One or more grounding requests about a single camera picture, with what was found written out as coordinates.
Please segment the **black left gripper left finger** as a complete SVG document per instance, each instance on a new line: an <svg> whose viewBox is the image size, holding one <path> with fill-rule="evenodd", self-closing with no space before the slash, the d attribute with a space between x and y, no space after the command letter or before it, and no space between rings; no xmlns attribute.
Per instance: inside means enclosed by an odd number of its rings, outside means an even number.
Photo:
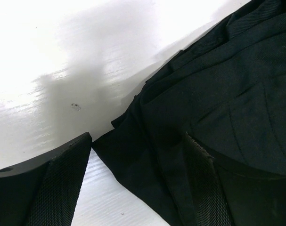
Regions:
<svg viewBox="0 0 286 226"><path fill-rule="evenodd" d="M91 151L88 132L0 169L0 226L69 226Z"/></svg>

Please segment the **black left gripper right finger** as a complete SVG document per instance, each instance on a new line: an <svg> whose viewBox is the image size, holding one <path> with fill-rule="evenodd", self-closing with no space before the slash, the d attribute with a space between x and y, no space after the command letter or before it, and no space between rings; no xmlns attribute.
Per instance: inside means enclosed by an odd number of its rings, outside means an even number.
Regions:
<svg viewBox="0 0 286 226"><path fill-rule="evenodd" d="M286 175L247 166L184 136L199 226L286 226Z"/></svg>

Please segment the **black pleated skirt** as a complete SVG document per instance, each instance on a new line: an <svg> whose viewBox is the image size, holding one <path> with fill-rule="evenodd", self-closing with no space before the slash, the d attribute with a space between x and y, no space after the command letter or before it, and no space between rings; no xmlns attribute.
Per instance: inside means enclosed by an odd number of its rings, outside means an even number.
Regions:
<svg viewBox="0 0 286 226"><path fill-rule="evenodd" d="M286 175L286 0L253 0L146 81L92 143L117 181L171 226L197 226L184 136Z"/></svg>

